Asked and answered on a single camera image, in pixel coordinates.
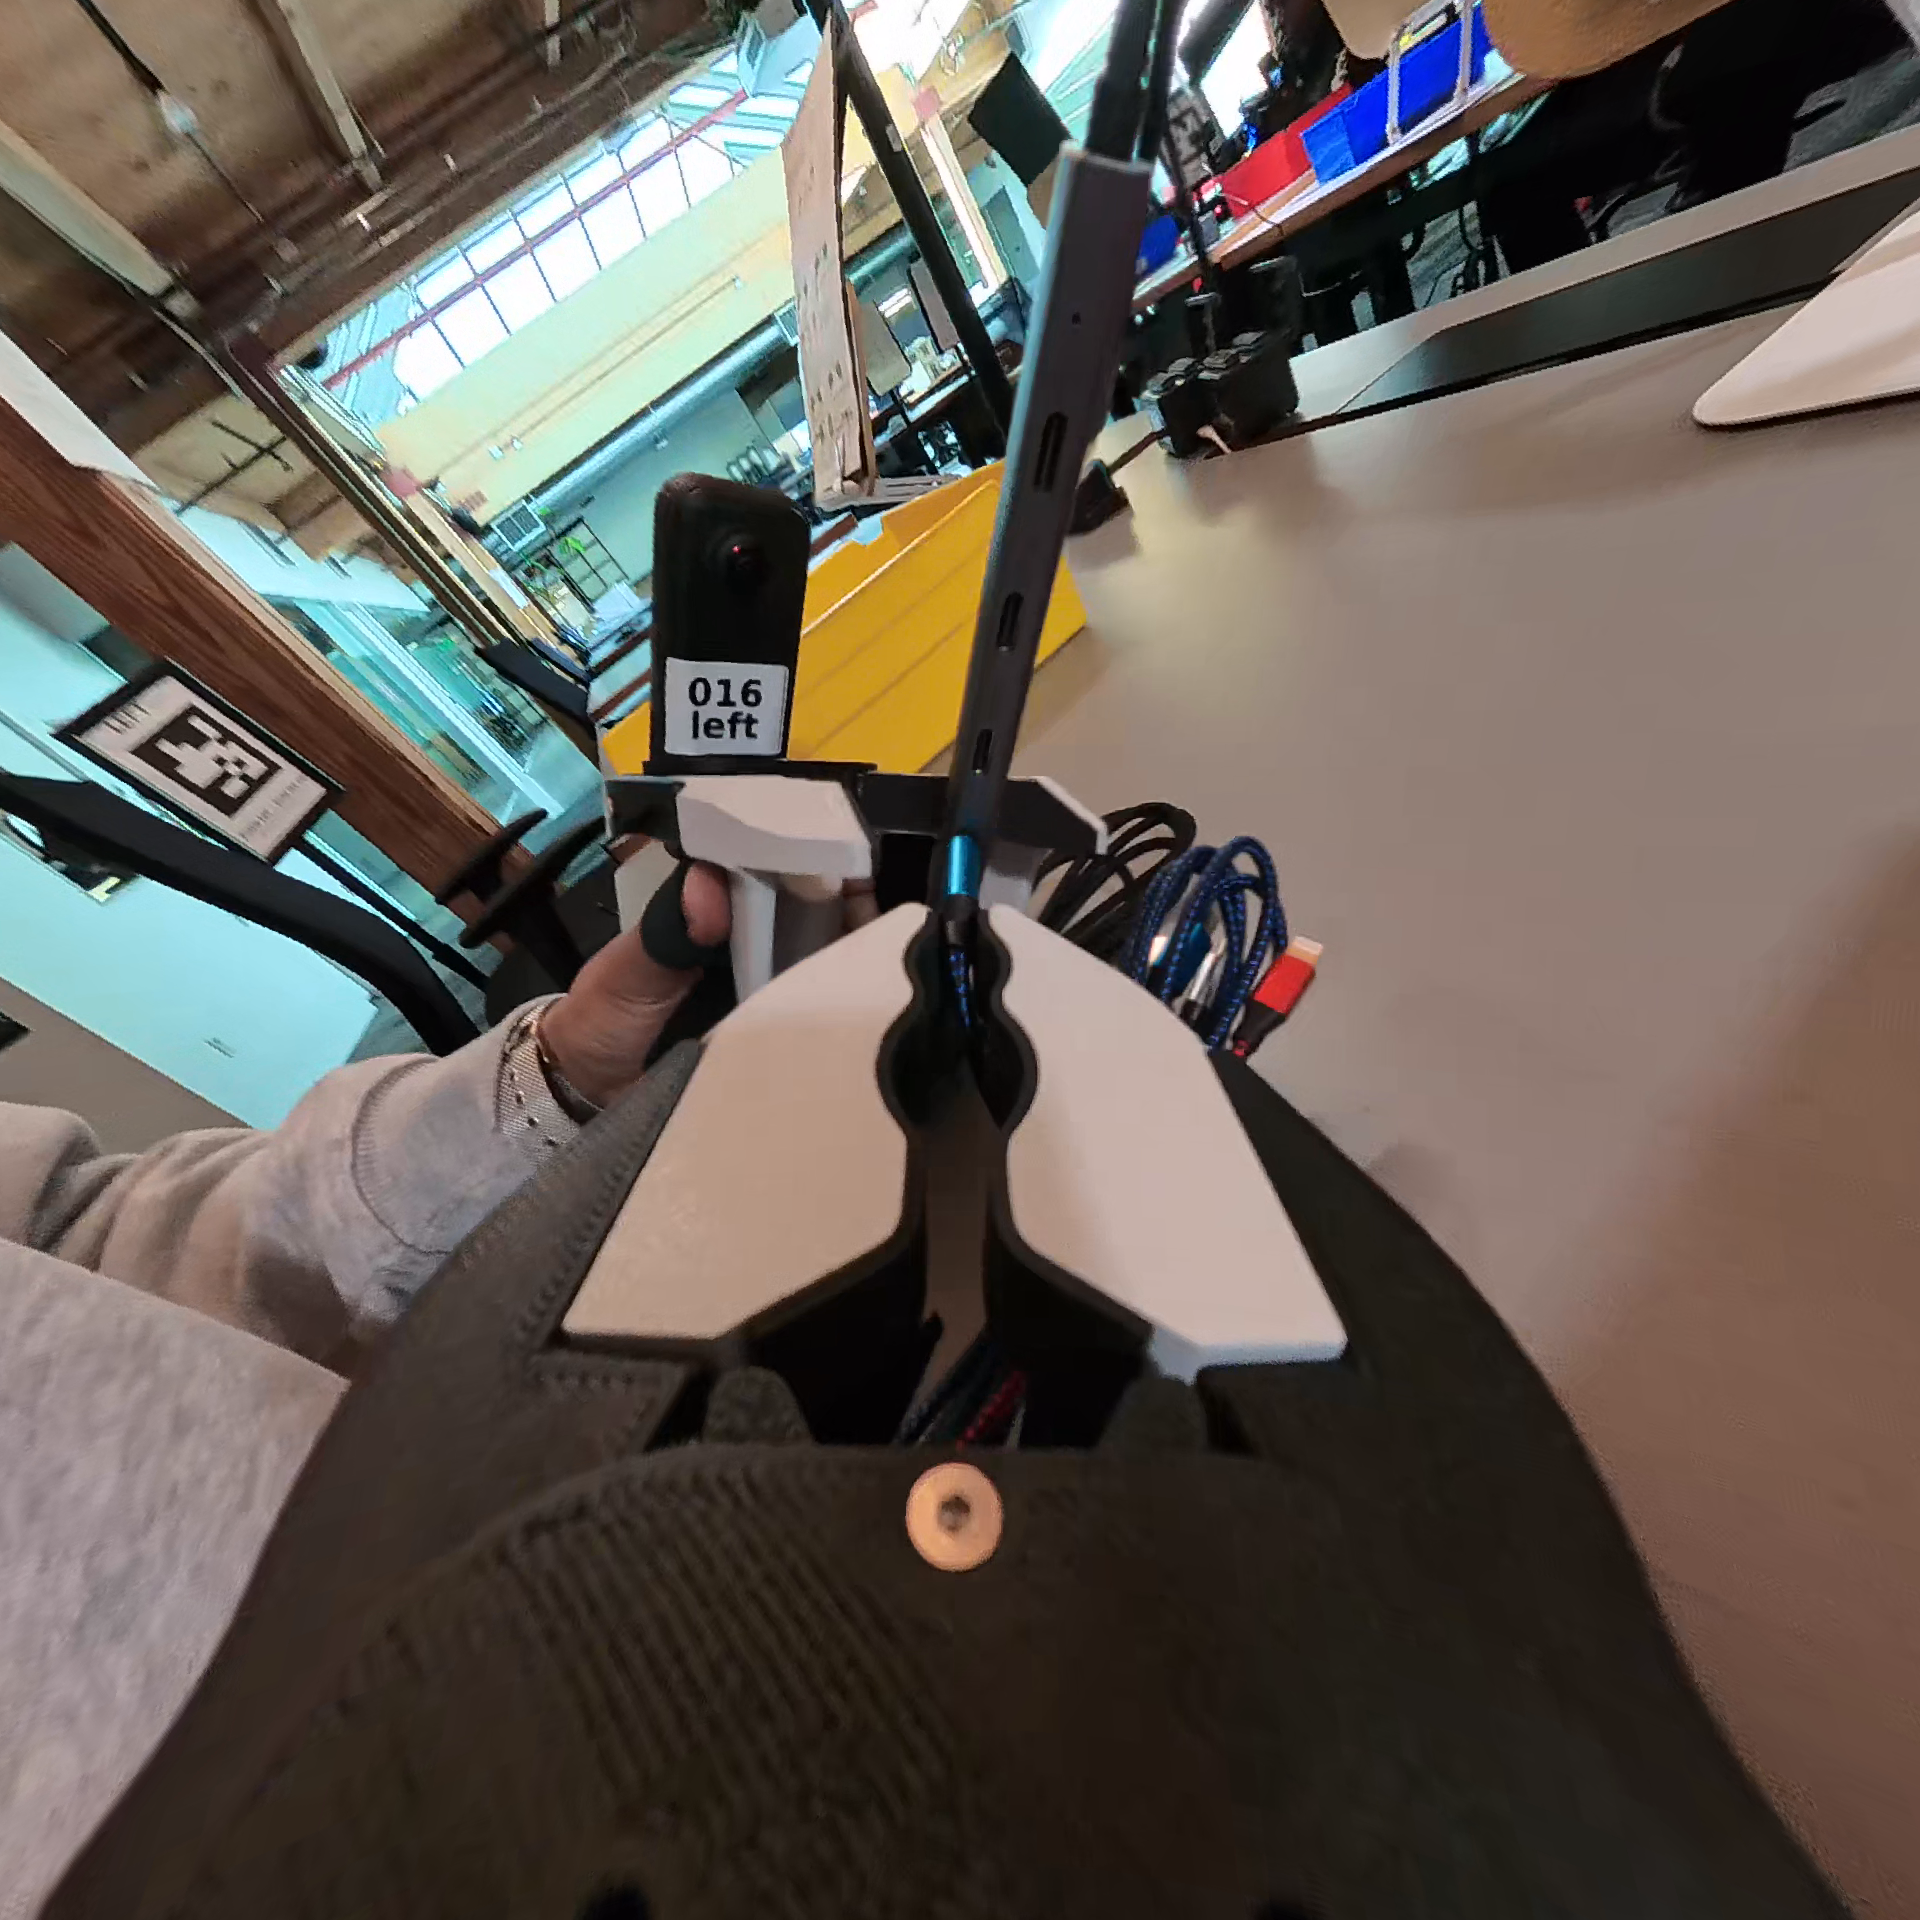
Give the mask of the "grey usb hub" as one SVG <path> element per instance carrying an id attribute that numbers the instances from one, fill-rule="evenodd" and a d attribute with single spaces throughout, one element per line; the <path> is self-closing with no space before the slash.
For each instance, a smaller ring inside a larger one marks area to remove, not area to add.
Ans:
<path id="1" fill-rule="evenodd" d="M 1149 167 L 1067 146 L 1026 331 L 931 902 L 976 904 L 1000 841 L 1026 696 L 1136 289 Z"/>

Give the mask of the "black and white marker sign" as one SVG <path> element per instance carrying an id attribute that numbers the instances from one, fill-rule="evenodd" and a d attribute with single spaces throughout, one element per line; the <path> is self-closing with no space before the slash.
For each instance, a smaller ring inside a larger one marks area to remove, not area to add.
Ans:
<path id="1" fill-rule="evenodd" d="M 276 866 L 346 790 L 176 664 L 151 664 L 54 729 L 186 825 Z"/>

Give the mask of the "blue storage bin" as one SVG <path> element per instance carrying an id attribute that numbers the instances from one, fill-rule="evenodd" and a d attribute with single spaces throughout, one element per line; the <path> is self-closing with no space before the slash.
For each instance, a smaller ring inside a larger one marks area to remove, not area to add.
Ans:
<path id="1" fill-rule="evenodd" d="M 1485 86 L 1491 67 L 1498 81 L 1509 73 L 1483 6 L 1419 6 L 1389 42 L 1383 70 L 1304 128 L 1302 151 L 1317 183 L 1358 171 L 1434 118 L 1464 105 Z"/>

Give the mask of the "grey desk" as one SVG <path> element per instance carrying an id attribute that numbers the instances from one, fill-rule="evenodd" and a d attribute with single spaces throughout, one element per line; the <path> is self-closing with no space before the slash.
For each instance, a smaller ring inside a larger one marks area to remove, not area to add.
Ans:
<path id="1" fill-rule="evenodd" d="M 1916 401 L 1725 320 L 1203 465 L 1071 545 L 1022 769 L 1253 832 L 1262 1073 L 1570 1411 L 1712 1706 L 1916 1916 Z"/>

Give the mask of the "person's grey sweater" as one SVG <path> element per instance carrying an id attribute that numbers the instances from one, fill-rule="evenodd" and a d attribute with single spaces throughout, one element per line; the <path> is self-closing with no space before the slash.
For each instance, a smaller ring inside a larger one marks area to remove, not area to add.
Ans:
<path id="1" fill-rule="evenodd" d="M 234 1618 L 346 1384 L 4 1246 L 2 1912 L 37 1916 Z"/>

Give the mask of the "person's left hand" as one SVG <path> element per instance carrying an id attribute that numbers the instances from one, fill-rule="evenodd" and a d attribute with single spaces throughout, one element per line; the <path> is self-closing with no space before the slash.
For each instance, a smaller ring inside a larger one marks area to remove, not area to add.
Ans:
<path id="1" fill-rule="evenodd" d="M 613 1107 L 632 1089 L 683 1002 L 728 959 L 728 876 L 680 863 L 639 912 L 546 1003 L 535 1055 L 571 1115 Z"/>

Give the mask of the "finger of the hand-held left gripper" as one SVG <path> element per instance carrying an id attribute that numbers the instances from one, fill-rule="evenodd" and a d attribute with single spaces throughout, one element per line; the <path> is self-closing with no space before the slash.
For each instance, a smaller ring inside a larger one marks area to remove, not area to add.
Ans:
<path id="1" fill-rule="evenodd" d="M 725 874 L 870 880 L 872 840 L 847 792 L 795 775 L 696 775 L 677 795 L 683 858 Z"/>
<path id="2" fill-rule="evenodd" d="M 1048 777 L 1013 777 L 998 794 L 980 904 L 1029 911 L 1039 878 L 1106 851 L 1109 827 Z"/>

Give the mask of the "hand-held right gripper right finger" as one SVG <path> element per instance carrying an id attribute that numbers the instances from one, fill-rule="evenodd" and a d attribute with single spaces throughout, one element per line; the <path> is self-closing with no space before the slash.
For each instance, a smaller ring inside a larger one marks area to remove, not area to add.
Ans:
<path id="1" fill-rule="evenodd" d="M 998 1008 L 1035 1081 L 1005 1146 L 1014 1246 L 1115 1307 L 1184 1384 L 1339 1360 L 1349 1335 L 1192 1032 L 997 904 Z"/>

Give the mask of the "black power strip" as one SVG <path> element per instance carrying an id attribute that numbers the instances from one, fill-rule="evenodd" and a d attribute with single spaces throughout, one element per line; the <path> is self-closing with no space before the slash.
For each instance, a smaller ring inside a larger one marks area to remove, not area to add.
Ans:
<path id="1" fill-rule="evenodd" d="M 1174 463 L 1237 452 L 1277 435 L 1300 411 L 1290 327 L 1244 331 L 1204 358 L 1184 358 L 1142 385 L 1141 406 Z"/>

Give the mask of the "white laptop stand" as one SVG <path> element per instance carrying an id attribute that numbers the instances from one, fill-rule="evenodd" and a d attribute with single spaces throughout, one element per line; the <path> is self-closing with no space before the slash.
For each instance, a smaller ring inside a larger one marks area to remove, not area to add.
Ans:
<path id="1" fill-rule="evenodd" d="M 1918 396 L 1918 209 L 1877 236 L 1693 406 L 1709 431 Z"/>

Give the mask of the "person's left forearm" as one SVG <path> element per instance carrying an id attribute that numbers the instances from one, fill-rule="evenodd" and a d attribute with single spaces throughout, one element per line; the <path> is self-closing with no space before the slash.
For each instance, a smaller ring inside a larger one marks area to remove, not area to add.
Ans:
<path id="1" fill-rule="evenodd" d="M 276 1128 L 110 1155 L 71 1112 L 2 1108 L 4 1359 L 54 1310 L 99 1334 L 196 1314 L 324 1362 L 388 1329 L 444 1263 L 574 1146 L 538 1000 L 445 1059 L 324 1074 Z"/>

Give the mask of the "tan curved panel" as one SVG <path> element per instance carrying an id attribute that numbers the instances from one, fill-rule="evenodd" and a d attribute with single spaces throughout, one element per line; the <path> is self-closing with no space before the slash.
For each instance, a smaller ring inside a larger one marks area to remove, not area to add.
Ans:
<path id="1" fill-rule="evenodd" d="M 1916 38 L 1916 6 L 1887 2 L 1485 2 L 1494 48 L 1539 81 L 1584 81 L 1699 42 L 1709 73 L 1819 87 Z"/>

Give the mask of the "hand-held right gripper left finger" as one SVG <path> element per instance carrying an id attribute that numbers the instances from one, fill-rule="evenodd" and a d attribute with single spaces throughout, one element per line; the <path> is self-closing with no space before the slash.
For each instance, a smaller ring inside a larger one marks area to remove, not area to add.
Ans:
<path id="1" fill-rule="evenodd" d="M 915 1002 L 899 905 L 748 996 L 699 1055 L 559 1331 L 716 1342 L 829 1281 L 893 1281 L 925 1307 L 904 1123 L 880 1048 Z"/>

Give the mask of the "yellow plastic bin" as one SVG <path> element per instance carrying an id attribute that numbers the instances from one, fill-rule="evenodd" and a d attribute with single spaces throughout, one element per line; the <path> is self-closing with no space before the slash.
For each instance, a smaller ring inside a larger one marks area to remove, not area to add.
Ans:
<path id="1" fill-rule="evenodd" d="M 954 747 L 1000 465 L 876 516 L 807 576 L 786 756 L 917 775 Z"/>

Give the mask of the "white paper sign board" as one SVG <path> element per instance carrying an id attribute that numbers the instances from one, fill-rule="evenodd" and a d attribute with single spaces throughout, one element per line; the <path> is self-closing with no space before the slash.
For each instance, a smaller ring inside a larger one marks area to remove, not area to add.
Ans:
<path id="1" fill-rule="evenodd" d="M 878 487 L 870 386 L 858 336 L 858 303 L 846 274 L 846 105 L 836 54 L 836 27 L 828 16 L 799 110 L 782 144 L 812 495 L 822 510 L 854 508 L 876 499 Z"/>

